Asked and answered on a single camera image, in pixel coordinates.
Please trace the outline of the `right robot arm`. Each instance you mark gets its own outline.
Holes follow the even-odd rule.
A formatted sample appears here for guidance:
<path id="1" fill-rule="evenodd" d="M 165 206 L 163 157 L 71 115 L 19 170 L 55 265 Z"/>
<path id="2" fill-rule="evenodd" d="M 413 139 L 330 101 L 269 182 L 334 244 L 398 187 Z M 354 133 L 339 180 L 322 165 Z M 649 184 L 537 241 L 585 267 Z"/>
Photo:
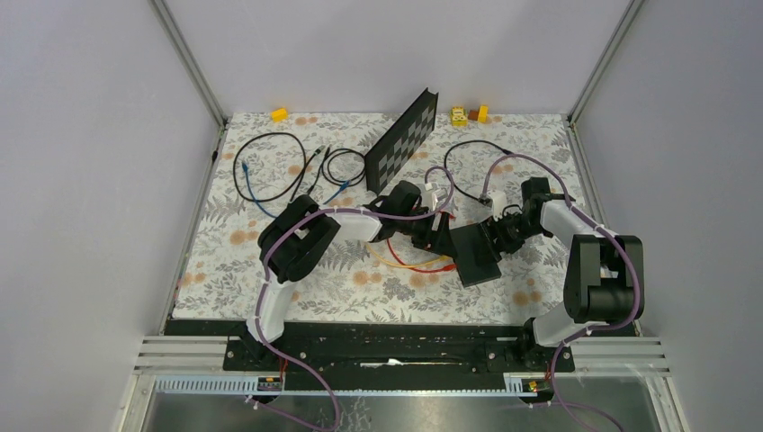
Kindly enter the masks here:
<path id="1" fill-rule="evenodd" d="M 516 253 L 536 235 L 558 239 L 569 252 L 561 303 L 531 319 L 531 337 L 516 346 L 517 362 L 537 371 L 551 360 L 551 347 L 641 317 L 643 244 L 597 224 L 566 193 L 552 193 L 545 177 L 523 182 L 521 193 L 522 204 L 496 190 L 484 193 L 492 214 L 481 228 L 495 256 Z"/>

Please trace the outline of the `black network switch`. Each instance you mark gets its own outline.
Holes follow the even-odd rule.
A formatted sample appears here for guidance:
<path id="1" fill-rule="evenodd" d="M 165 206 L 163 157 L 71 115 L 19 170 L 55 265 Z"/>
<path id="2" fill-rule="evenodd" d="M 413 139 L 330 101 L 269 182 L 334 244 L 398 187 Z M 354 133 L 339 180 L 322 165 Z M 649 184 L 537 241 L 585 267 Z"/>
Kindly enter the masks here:
<path id="1" fill-rule="evenodd" d="M 500 255 L 495 255 L 487 231 L 479 223 L 450 231 L 456 256 L 454 263 L 464 287 L 483 284 L 501 276 Z"/>

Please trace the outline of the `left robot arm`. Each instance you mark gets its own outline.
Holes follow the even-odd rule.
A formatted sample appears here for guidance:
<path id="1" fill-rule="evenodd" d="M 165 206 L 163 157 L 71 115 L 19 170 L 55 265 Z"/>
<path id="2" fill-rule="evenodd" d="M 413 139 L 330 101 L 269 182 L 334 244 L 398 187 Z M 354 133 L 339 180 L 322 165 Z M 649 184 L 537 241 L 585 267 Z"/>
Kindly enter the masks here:
<path id="1" fill-rule="evenodd" d="M 356 208 L 321 207 L 302 195 L 290 203 L 263 231 L 258 245 L 265 281 L 253 314 L 247 319 L 252 338 L 244 356 L 256 369 L 266 370 L 290 359 L 274 342 L 285 330 L 285 314 L 294 285 L 317 266 L 337 239 L 375 243 L 400 233 L 415 248 L 457 258 L 450 233 L 451 215 L 435 184 L 399 182 L 390 193 Z"/>

